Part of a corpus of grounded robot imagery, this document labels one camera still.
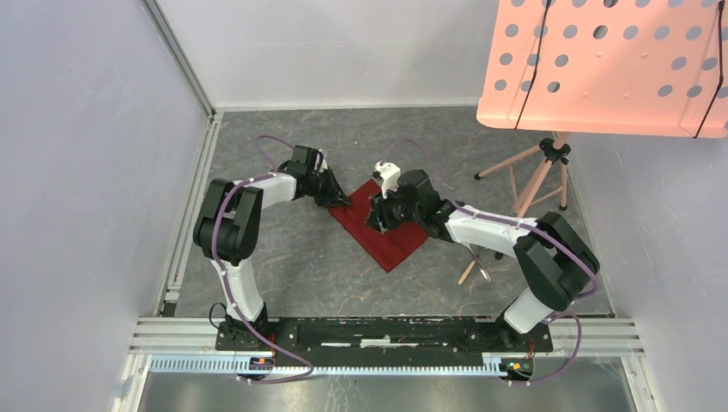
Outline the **dark red cloth napkin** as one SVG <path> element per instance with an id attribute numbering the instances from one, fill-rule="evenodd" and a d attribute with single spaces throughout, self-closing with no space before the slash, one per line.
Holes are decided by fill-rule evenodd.
<path id="1" fill-rule="evenodd" d="M 370 213 L 369 198 L 380 193 L 379 185 L 369 179 L 350 195 L 351 204 L 328 209 L 334 219 L 387 273 L 396 268 L 428 239 L 426 232 L 414 222 L 405 222 L 386 233 L 366 225 Z"/>

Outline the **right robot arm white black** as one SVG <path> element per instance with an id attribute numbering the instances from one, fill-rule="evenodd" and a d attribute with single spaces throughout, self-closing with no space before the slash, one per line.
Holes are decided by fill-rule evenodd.
<path id="1" fill-rule="evenodd" d="M 499 316 L 497 342 L 517 350 L 531 330 L 598 288 L 598 259 L 559 214 L 516 218 L 476 209 L 440 196 L 422 170 L 403 172 L 381 162 L 373 171 L 379 193 L 370 198 L 368 227 L 390 232 L 415 223 L 433 239 L 477 245 L 514 258 L 527 287 Z"/>

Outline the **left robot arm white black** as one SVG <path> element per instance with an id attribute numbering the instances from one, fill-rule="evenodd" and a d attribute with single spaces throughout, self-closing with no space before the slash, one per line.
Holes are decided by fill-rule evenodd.
<path id="1" fill-rule="evenodd" d="M 322 209 L 351 204 L 323 152 L 295 145 L 291 158 L 262 176 L 213 179 L 193 229 L 193 243 L 210 260 L 225 296 L 225 324 L 237 329 L 248 349 L 270 338 L 267 308 L 258 291 L 252 254 L 258 245 L 262 214 L 279 203 L 310 197 Z"/>

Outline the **metal fork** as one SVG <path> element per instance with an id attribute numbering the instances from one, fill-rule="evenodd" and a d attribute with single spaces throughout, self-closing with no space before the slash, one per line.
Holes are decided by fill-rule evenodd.
<path id="1" fill-rule="evenodd" d="M 473 257 L 473 261 L 475 262 L 475 264 L 476 264 L 479 272 L 481 273 L 482 277 L 485 279 L 486 282 L 491 282 L 491 276 L 487 272 L 487 270 L 485 268 L 485 265 L 480 260 L 480 257 L 476 253 L 476 251 L 474 250 L 473 246 L 472 245 L 467 245 L 467 249 L 470 251 L 470 253 L 471 253 L 472 257 Z"/>

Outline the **pink tripod stand legs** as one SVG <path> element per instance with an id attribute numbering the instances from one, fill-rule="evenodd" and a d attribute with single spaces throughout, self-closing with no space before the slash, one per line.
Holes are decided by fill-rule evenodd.
<path id="1" fill-rule="evenodd" d="M 517 217 L 524 217 L 530 206 L 538 204 L 554 196 L 559 197 L 559 210 L 565 211 L 568 209 L 567 165 L 569 163 L 569 159 L 567 157 L 572 151 L 571 147 L 568 144 L 571 135 L 571 132 L 566 131 L 553 132 L 552 137 L 545 137 L 537 146 L 528 148 L 527 150 L 516 154 L 488 169 L 476 173 L 474 175 L 474 180 L 482 180 L 486 176 L 505 168 L 509 172 L 512 192 L 514 196 L 512 211 L 516 213 Z M 543 155 L 543 158 L 540 161 L 535 172 L 531 175 L 531 178 L 526 183 L 524 189 L 519 191 L 515 179 L 514 165 L 518 161 L 521 161 L 529 156 L 538 153 L 541 153 Z M 537 198 L 537 193 L 540 190 L 547 175 L 552 168 L 556 167 L 558 167 L 558 170 L 560 171 L 560 185 L 551 192 Z"/>

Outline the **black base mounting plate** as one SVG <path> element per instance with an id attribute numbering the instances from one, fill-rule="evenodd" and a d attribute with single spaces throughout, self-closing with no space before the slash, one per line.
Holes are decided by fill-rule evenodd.
<path id="1" fill-rule="evenodd" d="M 549 327 L 520 335 L 501 320 L 477 317 L 271 318 L 249 331 L 225 317 L 215 324 L 215 349 L 271 351 L 276 367 L 475 367 L 483 354 L 550 353 Z"/>

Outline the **pink perforated stand tray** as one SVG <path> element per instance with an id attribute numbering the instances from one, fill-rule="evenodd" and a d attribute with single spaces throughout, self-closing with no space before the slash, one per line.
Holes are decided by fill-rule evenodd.
<path id="1" fill-rule="evenodd" d="M 501 1 L 477 120 L 488 127 L 727 134 L 724 1 Z"/>

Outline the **wooden handled spoon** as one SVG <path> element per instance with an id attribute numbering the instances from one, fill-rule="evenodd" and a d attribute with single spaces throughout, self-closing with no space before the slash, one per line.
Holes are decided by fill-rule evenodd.
<path id="1" fill-rule="evenodd" d="M 468 278 L 469 274 L 476 267 L 476 265 L 477 261 L 475 259 L 470 261 L 463 274 L 458 278 L 458 285 L 462 285 L 465 282 L 465 280 Z"/>

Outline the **aluminium frame rail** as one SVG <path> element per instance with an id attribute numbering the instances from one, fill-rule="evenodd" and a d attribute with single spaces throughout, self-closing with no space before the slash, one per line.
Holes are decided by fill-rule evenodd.
<path id="1" fill-rule="evenodd" d="M 205 92 L 195 70 L 192 68 L 191 62 L 186 56 L 179 39 L 175 35 L 170 22 L 162 10 L 160 3 L 156 0 L 141 0 L 141 5 L 145 8 L 155 30 L 161 37 L 162 42 L 167 48 L 167 51 L 173 59 L 185 83 L 191 90 L 198 105 L 209 118 L 213 118 L 216 115 L 215 106 Z"/>

